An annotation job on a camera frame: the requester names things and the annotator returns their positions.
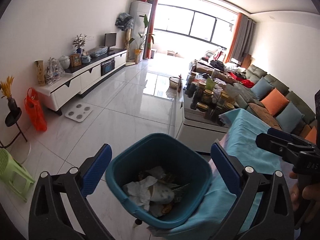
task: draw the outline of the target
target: window frame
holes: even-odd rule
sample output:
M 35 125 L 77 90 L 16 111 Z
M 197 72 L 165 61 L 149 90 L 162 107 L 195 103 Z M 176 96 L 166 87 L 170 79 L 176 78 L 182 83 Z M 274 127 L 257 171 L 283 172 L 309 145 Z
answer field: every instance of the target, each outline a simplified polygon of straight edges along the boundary
M 233 23 L 230 23 L 230 22 L 228 22 L 228 21 L 222 20 L 222 19 L 220 19 L 220 18 L 218 18 L 218 17 L 212 16 L 212 15 L 209 15 L 209 14 L 206 14 L 206 13 L 203 13 L 203 12 L 199 12 L 199 11 L 196 11 L 196 10 L 192 10 L 192 9 L 188 9 L 188 8 L 184 8 L 184 7 L 180 7 L 180 6 L 163 4 L 163 3 L 158 3 L 158 5 L 175 7 L 175 8 L 179 8 L 179 9 L 185 9 L 185 10 L 192 11 L 192 12 L 193 12 L 193 18 L 192 18 L 191 25 L 190 25 L 190 29 L 189 29 L 189 34 L 172 32 L 172 31 L 163 30 L 163 29 L 156 29 L 156 28 L 155 28 L 154 30 L 156 30 L 156 31 L 162 31 L 162 32 L 168 32 L 168 33 L 173 33 L 173 34 L 178 34 L 178 35 L 182 35 L 182 36 L 189 37 L 189 38 L 193 38 L 193 39 L 196 39 L 196 40 L 199 40 L 199 41 L 204 41 L 204 42 L 206 42 L 206 43 L 209 43 L 209 44 L 218 46 L 218 47 L 223 48 L 223 49 L 227 49 L 227 48 L 224 47 L 224 46 L 221 46 L 221 45 L 218 45 L 218 44 L 216 44 L 216 43 L 214 43 L 214 42 L 211 42 L 211 40 L 212 40 L 214 31 L 215 31 L 215 28 L 216 28 L 217 19 L 218 19 L 218 20 L 221 20 L 221 21 L 224 21 L 224 22 L 226 22 L 226 23 L 229 23 L 229 24 L 231 24 L 232 26 L 234 26 Z M 209 16 L 209 17 L 212 17 L 212 18 L 215 19 L 214 25 L 213 25 L 213 28 L 212 28 L 212 32 L 211 32 L 210 41 L 206 41 L 206 40 L 204 40 L 204 39 L 201 39 L 201 38 L 198 38 L 198 37 L 195 37 L 195 36 L 190 35 L 190 34 L 191 34 L 192 25 L 193 25 L 193 20 L 195 19 L 195 14 L 196 14 L 196 13 L 204 14 L 204 15 L 206 15 L 206 16 Z

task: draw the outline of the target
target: tile floor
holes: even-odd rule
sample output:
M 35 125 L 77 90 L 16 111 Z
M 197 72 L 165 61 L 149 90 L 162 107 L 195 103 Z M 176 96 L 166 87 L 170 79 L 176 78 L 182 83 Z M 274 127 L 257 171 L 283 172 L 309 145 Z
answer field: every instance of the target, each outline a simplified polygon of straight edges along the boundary
M 158 53 L 154 59 L 125 67 L 83 99 L 74 97 L 63 106 L 65 113 L 74 104 L 91 104 L 93 111 L 81 123 L 45 110 L 48 129 L 41 133 L 30 127 L 26 132 L 31 152 L 23 166 L 35 179 L 42 171 L 51 175 L 65 173 L 95 155 L 103 143 L 111 145 L 114 158 L 150 133 L 174 130 L 172 94 L 175 91 L 169 89 L 168 78 L 182 74 L 186 79 L 188 65 L 187 60 Z M 19 139 L 11 149 L 18 161 L 23 144 Z M 116 240 L 160 240 L 150 236 L 144 223 L 132 228 L 135 218 L 126 212 L 104 180 L 102 176 L 95 192 L 87 199 L 113 237 Z M 24 203 L 0 183 L 0 202 L 26 239 L 33 190 L 34 187 Z M 82 232 L 65 194 L 62 199 L 73 227 Z

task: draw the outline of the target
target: wicker basket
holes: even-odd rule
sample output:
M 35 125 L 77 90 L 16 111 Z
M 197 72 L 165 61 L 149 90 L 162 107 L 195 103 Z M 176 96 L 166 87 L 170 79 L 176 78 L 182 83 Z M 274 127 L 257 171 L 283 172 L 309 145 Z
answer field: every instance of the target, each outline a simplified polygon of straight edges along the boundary
M 178 82 L 179 82 L 179 78 L 177 78 L 177 77 L 170 77 L 170 78 L 169 78 L 169 81 L 170 81 L 169 86 L 170 86 L 172 89 L 177 89 L 177 87 L 178 87 Z

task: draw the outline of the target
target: red plastic bag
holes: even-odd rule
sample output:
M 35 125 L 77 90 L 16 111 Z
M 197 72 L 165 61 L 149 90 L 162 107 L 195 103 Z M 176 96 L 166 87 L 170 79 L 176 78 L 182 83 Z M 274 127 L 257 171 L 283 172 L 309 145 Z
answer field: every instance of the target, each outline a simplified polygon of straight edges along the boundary
M 28 89 L 27 97 L 24 99 L 24 106 L 36 130 L 46 131 L 47 122 L 44 119 L 38 93 L 33 88 Z

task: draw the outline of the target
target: black side table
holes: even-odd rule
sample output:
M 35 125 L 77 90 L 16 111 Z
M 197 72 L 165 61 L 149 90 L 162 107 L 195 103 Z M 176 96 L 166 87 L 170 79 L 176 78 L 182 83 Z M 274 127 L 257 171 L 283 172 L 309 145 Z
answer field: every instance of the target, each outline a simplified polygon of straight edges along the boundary
M 18 107 L 18 111 L 19 111 L 18 115 L 17 115 L 17 114 L 13 114 L 12 112 L 10 112 L 10 113 L 7 115 L 7 117 L 5 118 L 5 121 L 4 121 L 4 122 L 5 122 L 5 125 L 6 125 L 7 127 L 10 127 L 10 126 L 13 126 L 14 124 L 16 124 L 17 127 L 18 127 L 18 129 L 19 129 L 19 133 L 18 133 L 18 134 L 15 136 L 15 138 L 14 138 L 8 145 L 6 145 L 6 146 L 4 146 L 4 145 L 2 144 L 2 142 L 0 141 L 0 144 L 1 144 L 0 148 L 7 149 L 8 147 L 10 147 L 10 146 L 12 145 L 12 143 L 14 143 L 14 141 L 18 138 L 18 136 L 19 136 L 20 134 L 22 134 L 22 136 L 24 137 L 24 139 L 26 140 L 26 142 L 28 142 L 27 138 L 24 136 L 23 132 L 21 131 L 21 129 L 20 129 L 19 125 L 18 125 L 18 120 L 19 120 L 19 118 L 20 118 L 20 116 L 21 116 L 21 114 L 22 114 L 22 111 L 21 111 L 21 108 L 20 108 L 20 107 Z

